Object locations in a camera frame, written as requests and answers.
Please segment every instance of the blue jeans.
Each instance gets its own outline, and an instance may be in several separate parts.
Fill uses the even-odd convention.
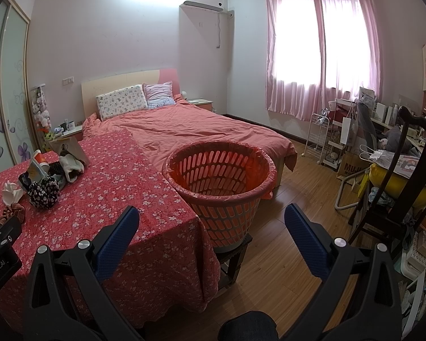
[[[250,311],[224,323],[218,341],[279,341],[279,336],[269,315]]]

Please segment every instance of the wooden stool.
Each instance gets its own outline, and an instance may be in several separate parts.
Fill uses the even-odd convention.
[[[221,278],[218,282],[218,290],[223,289],[226,286],[230,286],[237,281],[241,264],[243,263],[243,259],[246,254],[246,249],[251,241],[252,237],[248,233],[242,244],[236,249],[226,253],[216,254],[216,257],[221,264]]]

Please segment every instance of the patterned pillow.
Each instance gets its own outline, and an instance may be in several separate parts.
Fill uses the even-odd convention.
[[[99,95],[96,102],[101,120],[149,108],[141,84]]]
[[[143,91],[147,98],[149,109],[161,108],[166,105],[175,105],[172,97],[172,82],[164,84],[143,84]]]

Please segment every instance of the wooden floor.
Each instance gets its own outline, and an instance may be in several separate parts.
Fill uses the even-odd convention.
[[[194,314],[174,307],[166,316],[146,325],[148,341],[213,341],[221,325],[251,310],[269,314],[282,336],[301,314],[320,280],[312,277],[284,225],[284,208],[297,203],[308,218],[320,223],[332,237],[348,238],[348,216],[334,209],[340,181],[328,167],[310,156],[301,157],[304,146],[295,142],[298,162],[292,173],[285,168],[282,184],[273,200],[261,201],[251,226],[248,247],[236,284],[210,302],[205,312]],[[356,201],[345,188],[341,205]],[[334,327],[345,311],[345,302],[355,282],[348,285],[343,300],[327,328]]]

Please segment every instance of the wall outlet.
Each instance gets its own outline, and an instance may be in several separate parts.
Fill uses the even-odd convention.
[[[63,83],[63,85],[64,85],[64,86],[66,86],[66,85],[68,85],[68,84],[72,84],[72,83],[74,83],[74,77],[65,78],[65,79],[62,81],[62,83]]]

